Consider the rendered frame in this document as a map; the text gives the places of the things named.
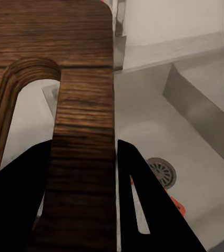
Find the cutting board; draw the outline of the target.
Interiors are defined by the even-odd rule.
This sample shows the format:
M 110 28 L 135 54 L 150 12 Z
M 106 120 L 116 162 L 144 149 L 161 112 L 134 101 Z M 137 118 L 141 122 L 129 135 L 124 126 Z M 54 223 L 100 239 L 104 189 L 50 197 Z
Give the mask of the cutting board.
M 113 15 L 101 0 L 0 0 L 0 166 L 18 93 L 60 84 L 42 215 L 24 252 L 117 252 Z

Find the parer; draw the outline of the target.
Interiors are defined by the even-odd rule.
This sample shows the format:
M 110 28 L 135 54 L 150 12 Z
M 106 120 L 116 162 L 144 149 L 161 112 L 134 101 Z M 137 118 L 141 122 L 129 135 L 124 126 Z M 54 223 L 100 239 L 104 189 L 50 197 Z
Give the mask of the parer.
M 118 157 L 117 155 L 115 155 L 115 164 L 116 164 L 116 167 L 118 167 Z M 185 208 L 183 205 L 181 205 L 177 200 L 175 200 L 174 198 L 170 197 L 171 200 L 173 201 L 173 203 L 176 205 L 176 207 L 178 208 L 178 210 L 180 211 L 180 213 L 182 214 L 182 216 L 185 215 Z

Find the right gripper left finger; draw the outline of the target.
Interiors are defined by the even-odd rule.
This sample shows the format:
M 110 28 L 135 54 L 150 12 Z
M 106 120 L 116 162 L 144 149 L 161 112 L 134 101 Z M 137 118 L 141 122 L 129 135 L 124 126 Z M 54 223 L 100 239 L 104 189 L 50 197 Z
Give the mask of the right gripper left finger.
M 0 252 L 24 252 L 42 202 L 52 140 L 0 170 Z

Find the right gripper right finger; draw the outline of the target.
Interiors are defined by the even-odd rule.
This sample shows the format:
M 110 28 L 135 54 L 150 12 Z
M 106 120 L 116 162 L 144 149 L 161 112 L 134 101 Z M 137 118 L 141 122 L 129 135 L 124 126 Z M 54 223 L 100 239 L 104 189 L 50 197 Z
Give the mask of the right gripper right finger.
M 138 149 L 118 140 L 121 252 L 207 252 Z M 150 234 L 138 231 L 131 183 Z

